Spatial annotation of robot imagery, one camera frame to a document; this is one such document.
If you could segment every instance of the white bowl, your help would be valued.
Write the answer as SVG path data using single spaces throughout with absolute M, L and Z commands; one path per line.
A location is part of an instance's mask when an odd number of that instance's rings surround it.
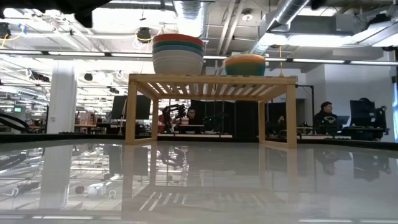
M 164 50 L 153 54 L 155 73 L 201 74 L 203 57 L 184 50 Z
M 202 56 L 186 50 L 163 50 L 161 52 L 157 52 L 152 55 L 153 60 L 157 60 L 160 58 L 170 58 L 170 57 L 185 57 L 185 58 L 191 58 L 203 61 Z

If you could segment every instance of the wooden slatted shelf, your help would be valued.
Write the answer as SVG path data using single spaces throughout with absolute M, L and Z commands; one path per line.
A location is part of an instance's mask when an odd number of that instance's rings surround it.
M 295 82 L 295 77 L 130 74 L 126 144 L 142 142 L 135 140 L 135 122 L 131 121 L 136 118 L 136 105 L 131 103 L 136 102 L 136 91 L 152 99 L 154 108 L 158 108 L 159 99 L 258 101 L 259 142 L 262 144 L 269 143 L 265 140 L 264 104 L 286 93 L 287 143 L 271 142 L 269 145 L 296 148 Z M 153 141 L 157 138 L 157 121 L 156 111 L 152 116 Z

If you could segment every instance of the stack of bowls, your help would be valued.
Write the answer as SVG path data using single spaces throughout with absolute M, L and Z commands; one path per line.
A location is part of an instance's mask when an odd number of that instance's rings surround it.
M 239 54 L 224 60 L 227 75 L 263 76 L 266 71 L 266 60 L 254 54 Z
M 183 34 L 161 34 L 152 40 L 155 73 L 201 74 L 203 42 Z

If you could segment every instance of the man in dark shirt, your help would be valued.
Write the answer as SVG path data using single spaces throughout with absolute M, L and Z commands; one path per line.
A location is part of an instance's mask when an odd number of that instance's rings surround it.
M 188 108 L 187 118 L 189 119 L 188 120 L 189 125 L 203 125 L 202 119 L 196 116 L 195 109 L 193 109 L 192 107 Z M 175 129 L 179 129 L 182 133 L 184 133 L 185 131 L 194 131 L 195 133 L 200 134 L 201 130 L 200 127 L 186 127 L 181 129 L 180 128 L 181 119 L 174 119 L 174 123 L 176 124 Z
M 318 128 L 318 133 L 326 134 L 327 127 L 335 124 L 337 115 L 333 114 L 333 107 L 329 101 L 321 104 L 321 110 L 315 115 L 314 126 Z

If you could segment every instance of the reflective floor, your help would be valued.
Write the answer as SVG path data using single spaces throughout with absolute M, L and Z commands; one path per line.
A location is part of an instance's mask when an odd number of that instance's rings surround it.
M 98 140 L 0 149 L 2 224 L 398 223 L 394 151 Z

